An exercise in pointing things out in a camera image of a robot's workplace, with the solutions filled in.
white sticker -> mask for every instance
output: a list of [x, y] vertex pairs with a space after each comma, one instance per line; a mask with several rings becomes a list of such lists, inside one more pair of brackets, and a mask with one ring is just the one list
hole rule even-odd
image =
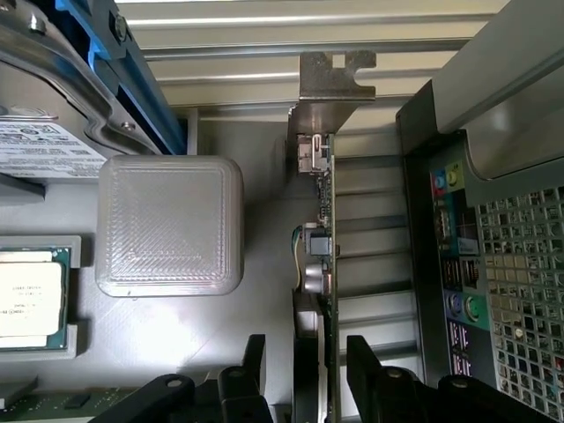
[[0, 337], [52, 335], [59, 330], [60, 263], [0, 264]]
[[53, 123], [0, 122], [0, 173], [18, 178], [96, 178], [104, 156]]

metal pci bracket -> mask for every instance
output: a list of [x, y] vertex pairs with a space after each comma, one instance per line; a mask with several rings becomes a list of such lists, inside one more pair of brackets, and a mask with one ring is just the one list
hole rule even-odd
[[298, 135], [335, 134], [359, 106], [375, 100], [375, 88], [357, 85], [354, 74], [374, 68], [376, 53], [349, 51], [344, 56], [344, 67], [337, 67], [339, 55], [333, 53], [300, 55], [300, 100], [290, 109], [289, 140]]

circuit board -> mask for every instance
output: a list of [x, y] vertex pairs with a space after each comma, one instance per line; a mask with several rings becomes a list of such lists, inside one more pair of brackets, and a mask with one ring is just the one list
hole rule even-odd
[[79, 408], [65, 406], [77, 393], [33, 394], [23, 397], [7, 410], [0, 412], [2, 421], [34, 421], [49, 419], [77, 419], [95, 417], [126, 398], [133, 390], [100, 390]]

hard drive label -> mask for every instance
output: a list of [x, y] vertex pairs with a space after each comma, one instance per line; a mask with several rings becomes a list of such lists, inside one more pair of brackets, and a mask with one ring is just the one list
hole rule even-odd
[[18, 178], [96, 178], [106, 159], [52, 122], [0, 122], [0, 173]]

hard drive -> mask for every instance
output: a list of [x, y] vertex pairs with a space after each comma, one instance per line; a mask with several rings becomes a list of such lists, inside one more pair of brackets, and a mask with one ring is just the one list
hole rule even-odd
[[116, 154], [185, 154], [114, 2], [36, 3], [0, 8], [0, 173], [95, 178]]

